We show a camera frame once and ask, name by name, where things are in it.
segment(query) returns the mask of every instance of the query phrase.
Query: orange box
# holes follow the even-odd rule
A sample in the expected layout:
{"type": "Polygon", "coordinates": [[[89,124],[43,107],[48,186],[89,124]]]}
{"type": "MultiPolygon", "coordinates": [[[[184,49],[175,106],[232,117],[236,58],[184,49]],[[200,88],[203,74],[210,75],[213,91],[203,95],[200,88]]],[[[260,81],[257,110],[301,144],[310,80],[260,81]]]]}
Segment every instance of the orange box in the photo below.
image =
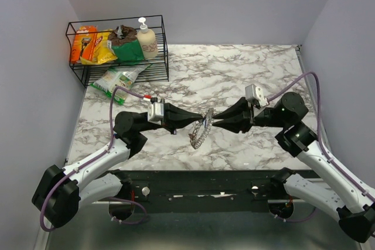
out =
{"type": "Polygon", "coordinates": [[[98,29],[96,26],[81,26],[74,37],[73,46],[71,47],[70,61],[75,64],[80,57],[91,61],[94,53],[94,42],[98,29]]]}

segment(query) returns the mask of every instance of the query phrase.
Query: bolt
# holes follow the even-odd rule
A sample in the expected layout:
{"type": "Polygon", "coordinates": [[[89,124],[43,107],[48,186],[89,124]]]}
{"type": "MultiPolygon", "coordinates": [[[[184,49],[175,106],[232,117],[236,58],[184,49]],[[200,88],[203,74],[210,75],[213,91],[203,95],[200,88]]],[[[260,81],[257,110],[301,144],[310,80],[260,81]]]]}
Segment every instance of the bolt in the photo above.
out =
{"type": "Polygon", "coordinates": [[[144,188],[142,189],[142,194],[143,194],[144,196],[148,196],[148,195],[150,194],[150,189],[149,189],[148,187],[144,187],[144,188]]]}
{"type": "Polygon", "coordinates": [[[251,188],[252,194],[256,196],[258,194],[258,189],[259,188],[257,186],[252,186],[252,188],[251,188]]]}

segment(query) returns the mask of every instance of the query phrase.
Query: marble countertop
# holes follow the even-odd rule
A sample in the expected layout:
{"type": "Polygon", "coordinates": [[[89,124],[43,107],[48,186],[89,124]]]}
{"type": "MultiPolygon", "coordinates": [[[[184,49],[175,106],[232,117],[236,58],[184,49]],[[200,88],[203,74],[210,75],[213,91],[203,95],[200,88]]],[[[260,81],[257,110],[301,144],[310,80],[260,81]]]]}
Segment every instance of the marble countertop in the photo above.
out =
{"type": "MultiPolygon", "coordinates": [[[[210,107],[221,112],[245,94],[245,86],[262,86],[265,95],[276,94],[302,73],[293,46],[266,45],[169,45],[169,82],[135,84],[139,94],[157,95],[192,112],[210,107]]],[[[304,80],[294,88],[309,108],[304,123],[316,130],[316,117],[304,80]]],[[[110,99],[103,92],[87,88],[73,144],[67,158],[71,164],[103,147],[110,140],[110,99]]],[[[128,97],[120,111],[146,111],[146,102],[128,97]]],[[[147,131],[143,150],[114,167],[124,170],[247,170],[308,169],[277,144],[277,128],[252,128],[234,134],[212,128],[203,145],[194,150],[188,133],[193,125],[170,135],[163,129],[147,131]]]]}

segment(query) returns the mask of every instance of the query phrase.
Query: yellow bag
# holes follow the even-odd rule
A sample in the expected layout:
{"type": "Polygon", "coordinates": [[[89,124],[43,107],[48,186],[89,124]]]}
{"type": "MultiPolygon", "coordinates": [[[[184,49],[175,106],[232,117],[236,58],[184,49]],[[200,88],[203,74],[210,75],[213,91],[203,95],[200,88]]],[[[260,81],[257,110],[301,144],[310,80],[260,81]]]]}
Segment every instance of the yellow bag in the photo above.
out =
{"type": "Polygon", "coordinates": [[[82,64],[104,64],[117,59],[113,51],[107,46],[108,35],[111,32],[111,29],[107,29],[96,34],[93,59],[89,61],[81,57],[82,64]]]}

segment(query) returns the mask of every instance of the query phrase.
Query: chip bag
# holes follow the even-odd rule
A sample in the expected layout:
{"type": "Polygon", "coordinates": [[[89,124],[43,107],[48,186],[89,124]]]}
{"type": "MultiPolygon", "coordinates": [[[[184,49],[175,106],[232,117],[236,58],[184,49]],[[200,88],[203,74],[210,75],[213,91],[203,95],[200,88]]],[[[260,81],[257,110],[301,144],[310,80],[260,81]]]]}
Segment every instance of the chip bag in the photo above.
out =
{"type": "MultiPolygon", "coordinates": [[[[150,64],[136,67],[127,67],[123,70],[110,67],[101,78],[91,83],[90,85],[96,89],[102,90],[108,97],[112,97],[112,93],[116,86],[130,89],[137,79],[138,74],[147,69],[149,66],[150,64]]],[[[128,93],[119,89],[116,91],[114,100],[118,104],[123,105],[127,97],[128,93]]]]}
{"type": "Polygon", "coordinates": [[[107,29],[96,34],[93,58],[91,61],[81,58],[82,64],[104,64],[117,59],[113,51],[108,48],[108,35],[111,32],[111,29],[107,29]]]}

